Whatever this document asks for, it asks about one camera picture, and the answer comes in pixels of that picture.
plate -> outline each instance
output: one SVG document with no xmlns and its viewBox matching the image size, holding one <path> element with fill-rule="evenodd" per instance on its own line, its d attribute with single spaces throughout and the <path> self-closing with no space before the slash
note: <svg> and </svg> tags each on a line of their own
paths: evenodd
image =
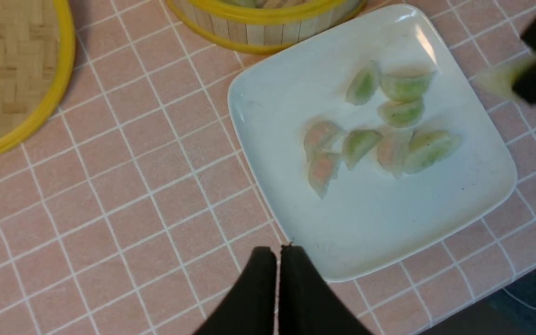
<svg viewBox="0 0 536 335">
<path fill-rule="evenodd" d="M 450 158 L 396 180 L 372 150 L 344 164 L 321 200 L 307 182 L 308 123 L 332 120 L 393 131 L 376 109 L 344 102 L 366 61 L 385 74 L 436 70 L 415 133 L 443 129 L 463 143 Z M 419 9 L 389 6 L 323 32 L 248 68 L 230 85 L 230 115 L 255 180 L 286 236 L 304 246 L 328 281 L 376 271 L 439 242 L 504 202 L 516 167 L 468 80 Z"/>
</svg>

